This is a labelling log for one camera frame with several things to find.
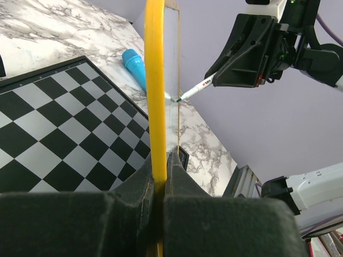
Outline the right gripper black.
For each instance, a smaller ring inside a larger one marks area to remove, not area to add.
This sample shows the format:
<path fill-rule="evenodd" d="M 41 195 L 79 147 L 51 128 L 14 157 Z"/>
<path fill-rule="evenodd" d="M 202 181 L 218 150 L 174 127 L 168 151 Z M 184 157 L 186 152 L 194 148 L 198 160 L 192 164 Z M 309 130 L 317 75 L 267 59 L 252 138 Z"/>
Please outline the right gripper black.
<path fill-rule="evenodd" d="M 254 88 L 280 80 L 294 63 L 297 35 L 276 17 L 238 14 L 217 60 L 205 73 L 215 87 Z"/>

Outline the blue cylindrical eraser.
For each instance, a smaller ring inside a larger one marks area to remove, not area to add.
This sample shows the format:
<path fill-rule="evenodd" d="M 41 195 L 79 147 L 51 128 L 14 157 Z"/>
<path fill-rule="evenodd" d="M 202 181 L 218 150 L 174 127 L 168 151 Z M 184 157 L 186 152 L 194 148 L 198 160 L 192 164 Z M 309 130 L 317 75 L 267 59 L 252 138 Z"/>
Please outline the blue cylindrical eraser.
<path fill-rule="evenodd" d="M 146 72 L 142 57 L 134 50 L 127 49 L 122 54 L 125 68 L 133 75 L 141 89 L 146 93 Z"/>

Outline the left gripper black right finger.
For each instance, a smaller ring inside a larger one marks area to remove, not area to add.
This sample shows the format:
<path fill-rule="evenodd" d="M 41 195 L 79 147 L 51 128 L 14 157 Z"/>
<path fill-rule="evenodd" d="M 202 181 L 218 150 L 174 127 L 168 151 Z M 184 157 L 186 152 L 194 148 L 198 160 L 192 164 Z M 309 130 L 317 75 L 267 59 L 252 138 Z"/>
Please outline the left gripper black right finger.
<path fill-rule="evenodd" d="M 167 173 L 164 256 L 307 256 L 282 201 L 209 196 L 176 153 L 168 158 Z"/>

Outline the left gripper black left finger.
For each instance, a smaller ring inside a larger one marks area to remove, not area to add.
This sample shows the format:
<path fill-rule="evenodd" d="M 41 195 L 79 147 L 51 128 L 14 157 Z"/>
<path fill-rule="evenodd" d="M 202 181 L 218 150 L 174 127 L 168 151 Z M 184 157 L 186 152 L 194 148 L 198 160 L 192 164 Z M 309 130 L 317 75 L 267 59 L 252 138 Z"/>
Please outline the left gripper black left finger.
<path fill-rule="evenodd" d="M 151 159 L 108 192 L 1 196 L 1 256 L 146 256 Z"/>

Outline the aluminium rail frame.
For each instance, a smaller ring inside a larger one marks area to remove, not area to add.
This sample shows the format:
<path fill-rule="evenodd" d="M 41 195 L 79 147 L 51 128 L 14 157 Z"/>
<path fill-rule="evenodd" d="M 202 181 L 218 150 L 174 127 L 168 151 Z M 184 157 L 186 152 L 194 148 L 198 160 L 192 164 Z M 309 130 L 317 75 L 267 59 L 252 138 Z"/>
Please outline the aluminium rail frame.
<path fill-rule="evenodd" d="M 248 165 L 236 167 L 222 197 L 260 198 L 261 187 L 260 180 Z"/>

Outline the white whiteboard marker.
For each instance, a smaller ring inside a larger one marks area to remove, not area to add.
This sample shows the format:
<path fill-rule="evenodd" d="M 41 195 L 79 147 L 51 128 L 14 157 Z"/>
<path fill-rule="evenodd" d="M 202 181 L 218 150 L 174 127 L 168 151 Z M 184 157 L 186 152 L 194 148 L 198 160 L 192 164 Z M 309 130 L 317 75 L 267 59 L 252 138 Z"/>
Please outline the white whiteboard marker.
<path fill-rule="evenodd" d="M 180 96 L 175 102 L 181 102 L 181 101 L 187 100 L 193 95 L 197 94 L 198 92 L 202 91 L 203 89 L 213 84 L 213 79 L 215 75 L 216 73 L 210 75 L 209 77 L 204 79 L 202 82 L 196 84 L 194 87 L 192 87 L 190 90 L 185 92 L 182 96 Z"/>

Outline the black white chessboard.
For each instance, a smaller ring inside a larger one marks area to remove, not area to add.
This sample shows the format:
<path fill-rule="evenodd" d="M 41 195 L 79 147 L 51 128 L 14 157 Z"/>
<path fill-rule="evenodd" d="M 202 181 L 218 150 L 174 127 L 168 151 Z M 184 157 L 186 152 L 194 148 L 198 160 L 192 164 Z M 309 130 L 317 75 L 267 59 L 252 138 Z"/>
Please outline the black white chessboard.
<path fill-rule="evenodd" d="M 150 153 L 148 118 L 86 57 L 1 81 L 1 192 L 113 190 Z"/>

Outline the yellow framed whiteboard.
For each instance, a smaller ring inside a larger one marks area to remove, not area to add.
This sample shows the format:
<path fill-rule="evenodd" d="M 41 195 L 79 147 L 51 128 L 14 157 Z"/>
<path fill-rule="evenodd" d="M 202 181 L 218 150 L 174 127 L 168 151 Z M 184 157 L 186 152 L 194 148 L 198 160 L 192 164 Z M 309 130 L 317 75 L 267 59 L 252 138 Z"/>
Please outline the yellow framed whiteboard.
<path fill-rule="evenodd" d="M 176 1 L 147 1 L 144 58 L 156 200 L 156 254 L 163 256 L 163 199 L 167 159 L 179 149 L 180 8 Z"/>

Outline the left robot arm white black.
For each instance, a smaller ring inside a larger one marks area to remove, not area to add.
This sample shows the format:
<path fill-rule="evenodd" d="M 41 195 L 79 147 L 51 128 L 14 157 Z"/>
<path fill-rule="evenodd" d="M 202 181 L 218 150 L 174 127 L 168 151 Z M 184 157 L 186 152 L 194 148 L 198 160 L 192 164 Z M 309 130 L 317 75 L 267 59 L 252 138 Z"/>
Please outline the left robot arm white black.
<path fill-rule="evenodd" d="M 236 169 L 224 195 L 209 196 L 172 154 L 163 198 L 151 160 L 109 192 L 6 193 L 1 256 L 309 256 L 311 237 L 342 224 L 295 216 L 342 197 L 342 164 L 258 187 Z"/>

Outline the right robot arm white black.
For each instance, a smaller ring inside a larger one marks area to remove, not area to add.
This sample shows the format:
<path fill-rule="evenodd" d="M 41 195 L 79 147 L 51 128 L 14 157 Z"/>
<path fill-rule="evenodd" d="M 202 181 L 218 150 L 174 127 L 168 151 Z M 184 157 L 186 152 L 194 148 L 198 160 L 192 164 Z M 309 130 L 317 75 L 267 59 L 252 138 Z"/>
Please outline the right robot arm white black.
<path fill-rule="evenodd" d="M 247 1 L 217 60 L 206 72 L 216 87 L 255 88 L 293 68 L 342 90 L 342 47 L 320 44 L 319 1 Z"/>

